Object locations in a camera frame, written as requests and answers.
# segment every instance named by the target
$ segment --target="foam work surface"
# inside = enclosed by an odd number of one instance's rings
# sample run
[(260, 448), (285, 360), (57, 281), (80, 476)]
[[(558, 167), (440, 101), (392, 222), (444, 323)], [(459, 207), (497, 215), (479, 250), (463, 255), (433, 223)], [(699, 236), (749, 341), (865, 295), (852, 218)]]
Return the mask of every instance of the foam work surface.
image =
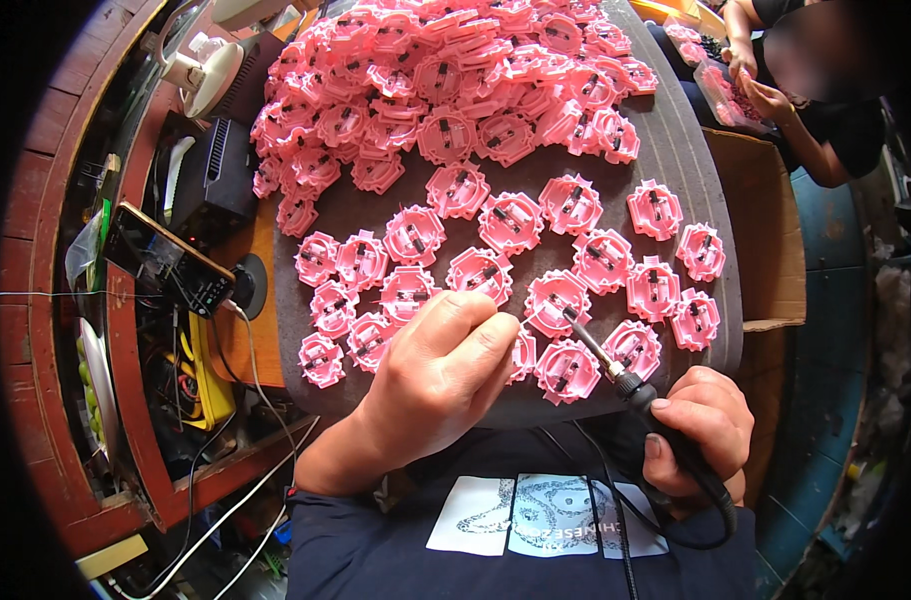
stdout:
[[(574, 156), (564, 146), (556, 144), (538, 148), (507, 169), (497, 162), (480, 160), (475, 155), (470, 161), (480, 162), (493, 195), (502, 191), (524, 192), (530, 198), (538, 198), (550, 178), (567, 173), (581, 174), (593, 182), (604, 208), (596, 226), (598, 229), (611, 228), (622, 234), (632, 244), (632, 255), (637, 261), (644, 256), (657, 255), (668, 262), (679, 275), (683, 289), (694, 287), (715, 298), (721, 324), (712, 347), (703, 352), (678, 349), (668, 319), (665, 323), (655, 324), (663, 345), (662, 364), (649, 381), (664, 394), (691, 365), (706, 365), (730, 375), (737, 368), (742, 343), (737, 259), (735, 252), (730, 253), (721, 277), (714, 281), (693, 282), (682, 261), (675, 258), (679, 235), (665, 242), (656, 242), (651, 237), (634, 233), (625, 198), (641, 184), (642, 179), (654, 178), (678, 196), (684, 215), (683, 226), (708, 223), (718, 229), (718, 235), (726, 244), (731, 245), (733, 239), (712, 156), (665, 57), (626, 0), (603, 0), (601, 7), (632, 40), (633, 56), (652, 67), (659, 77), (659, 89), (653, 96), (629, 97), (619, 105), (619, 112), (635, 125), (641, 138), (639, 158), (628, 165), (613, 165), (600, 156)], [(319, 217), (308, 233), (322, 231), (338, 241), (345, 241), (350, 235), (357, 234), (359, 229), (366, 229), (380, 238), (385, 234), (385, 224), (399, 211), (399, 204), (404, 207), (427, 206), (425, 184), (436, 166), (423, 159), (417, 149), (403, 152), (401, 160), (405, 174), (384, 196), (356, 189), (349, 174), (351, 167), (343, 166), (341, 178), (323, 192), (315, 204)], [(278, 203), (280, 200), (281, 194), (276, 192), (263, 202)], [(477, 216), (472, 221), (446, 219), (443, 225), (448, 240), (442, 244), (436, 253), (437, 260), (427, 270), (435, 278), (435, 285), (445, 288), (449, 260), (469, 246), (487, 246), (478, 237)], [(541, 244), (533, 250), (512, 256), (512, 295), (500, 310), (516, 315), (521, 321), (524, 318), (523, 303), (528, 295), (526, 286), (546, 271), (571, 269), (574, 241), (572, 235), (557, 235), (546, 228)], [(292, 258), (300, 242), (301, 238), (283, 235), (278, 229), (275, 231), (276, 306), (285, 385), (303, 410), (315, 415), (341, 417), (352, 412), (365, 396), (373, 375), (352, 366), (351, 358), (347, 357), (344, 366), (346, 377), (325, 390), (320, 390), (302, 377), (299, 347), (303, 338), (313, 333), (315, 328), (308, 307), (314, 289), (299, 282)], [(391, 264), (389, 271), (395, 266), (395, 263)], [(374, 304), (378, 300), (377, 288), (361, 293), (360, 298), (359, 314), (379, 310), (378, 304)], [(590, 299), (592, 319), (586, 329), (599, 342), (623, 319), (635, 318), (626, 310), (624, 289), (604, 296), (590, 294)], [(541, 356), (549, 341), (537, 331), (533, 331), (533, 335)], [(338, 342), (345, 347), (345, 338)], [(529, 427), (601, 415), (622, 408), (620, 403), (614, 402), (613, 387), (604, 378), (588, 398), (569, 405), (553, 406), (542, 395), (543, 391), (538, 388), (533, 376), (513, 383), (502, 391), (479, 425)]]

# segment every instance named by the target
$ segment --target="smartphone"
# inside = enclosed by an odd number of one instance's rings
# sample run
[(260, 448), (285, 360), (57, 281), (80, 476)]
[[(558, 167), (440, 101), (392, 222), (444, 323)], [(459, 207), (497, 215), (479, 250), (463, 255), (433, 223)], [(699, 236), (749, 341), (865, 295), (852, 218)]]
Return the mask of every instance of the smartphone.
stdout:
[(232, 294), (235, 275), (122, 202), (102, 254), (150, 290), (206, 319)]

